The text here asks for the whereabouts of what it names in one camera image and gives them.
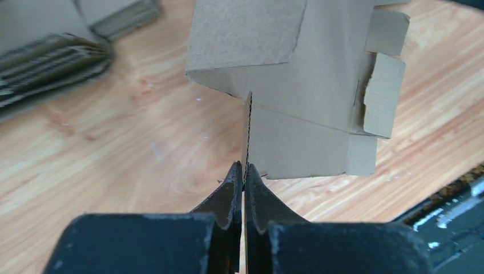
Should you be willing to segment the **brown cardboard box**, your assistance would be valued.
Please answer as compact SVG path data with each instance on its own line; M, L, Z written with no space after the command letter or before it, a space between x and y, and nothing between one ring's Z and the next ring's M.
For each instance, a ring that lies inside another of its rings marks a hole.
M197 1L185 75L244 101L246 177L372 175L410 17L395 1Z

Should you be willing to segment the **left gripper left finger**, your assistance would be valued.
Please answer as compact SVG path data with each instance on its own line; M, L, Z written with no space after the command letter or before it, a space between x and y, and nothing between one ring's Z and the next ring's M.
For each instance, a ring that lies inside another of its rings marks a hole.
M187 213L90 213L62 232L44 273L238 273L243 168Z

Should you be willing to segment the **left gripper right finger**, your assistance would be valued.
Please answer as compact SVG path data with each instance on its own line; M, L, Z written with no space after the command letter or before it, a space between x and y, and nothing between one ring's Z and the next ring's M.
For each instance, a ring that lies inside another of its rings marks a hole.
M248 273L433 273L424 241L399 223L314 223L245 169Z

